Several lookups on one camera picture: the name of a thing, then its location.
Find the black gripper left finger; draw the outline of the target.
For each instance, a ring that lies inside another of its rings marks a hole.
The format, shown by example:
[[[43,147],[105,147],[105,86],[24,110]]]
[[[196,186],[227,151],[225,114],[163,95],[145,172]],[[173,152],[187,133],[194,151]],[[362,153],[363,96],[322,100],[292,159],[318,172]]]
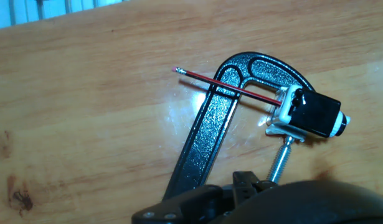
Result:
[[[204,185],[134,213],[132,224],[220,223],[234,209],[231,185]]]

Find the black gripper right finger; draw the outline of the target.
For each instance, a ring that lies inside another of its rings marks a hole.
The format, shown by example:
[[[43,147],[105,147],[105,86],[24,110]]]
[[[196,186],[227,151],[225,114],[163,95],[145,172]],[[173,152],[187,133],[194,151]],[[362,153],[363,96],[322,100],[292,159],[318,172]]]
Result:
[[[270,180],[259,180],[252,171],[235,171],[232,180],[234,205],[240,205],[260,192],[277,186]]]

